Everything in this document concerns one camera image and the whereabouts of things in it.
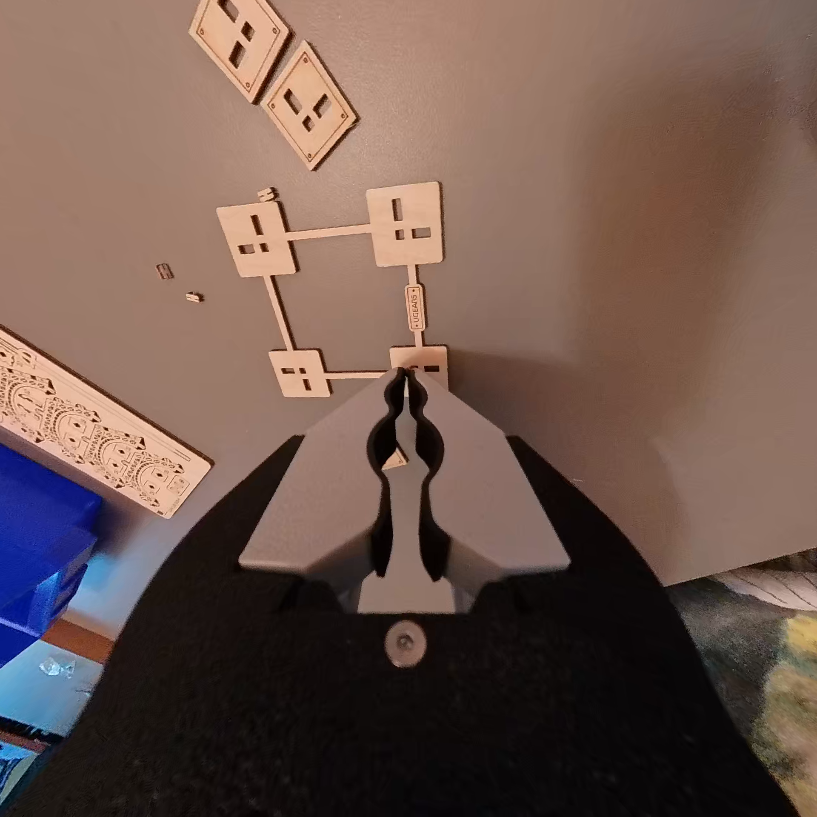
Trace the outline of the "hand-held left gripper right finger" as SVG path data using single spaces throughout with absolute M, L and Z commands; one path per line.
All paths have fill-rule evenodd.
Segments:
M 507 577 L 567 569 L 570 558 L 505 433 L 432 377 L 409 370 L 421 486 L 419 542 L 456 611 Z

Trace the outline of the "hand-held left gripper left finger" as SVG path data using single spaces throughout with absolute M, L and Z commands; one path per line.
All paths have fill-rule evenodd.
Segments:
M 406 371 L 395 368 L 303 435 L 240 555 L 241 568 L 326 583 L 357 611 L 364 580 L 383 575 L 393 544 L 383 465 L 396 449 Z

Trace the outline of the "wooden linked squares piece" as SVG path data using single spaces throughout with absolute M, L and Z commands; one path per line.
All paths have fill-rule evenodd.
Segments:
M 283 349 L 269 358 L 281 393 L 289 399 L 321 399 L 332 395 L 332 382 L 369 380 L 381 371 L 330 372 L 318 349 L 300 349 L 294 342 L 276 279 L 298 271 L 293 245 L 299 241 L 368 236 L 375 264 L 404 268 L 404 303 L 411 346 L 394 346 L 390 363 L 415 369 L 448 388 L 448 350 L 426 344 L 427 308 L 420 268 L 444 260 L 443 196 L 438 181 L 368 189 L 369 220 L 363 224 L 312 230 L 289 230 L 280 201 L 247 203 L 217 209 L 217 217 L 234 266 L 244 279 L 260 279 L 271 300 Z

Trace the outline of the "engraved wooden rectangular plate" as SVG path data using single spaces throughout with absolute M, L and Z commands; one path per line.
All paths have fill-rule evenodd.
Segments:
M 4 329 L 1 416 L 10 433 L 164 519 L 211 469 L 206 457 Z

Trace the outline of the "blue plastic bin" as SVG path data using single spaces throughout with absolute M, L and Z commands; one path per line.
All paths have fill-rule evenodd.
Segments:
M 63 615 L 97 541 L 101 497 L 1 447 L 1 665 Z

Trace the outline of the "person's printed shirt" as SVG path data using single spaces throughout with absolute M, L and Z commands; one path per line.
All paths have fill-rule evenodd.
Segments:
M 667 589 L 741 735 L 816 815 L 816 550 Z

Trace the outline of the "bordered wooden square tile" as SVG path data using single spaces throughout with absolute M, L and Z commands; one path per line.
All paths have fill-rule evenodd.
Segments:
M 255 105 L 290 30 L 267 1 L 200 1 L 189 35 Z
M 307 41 L 295 50 L 261 107 L 310 171 L 359 120 Z

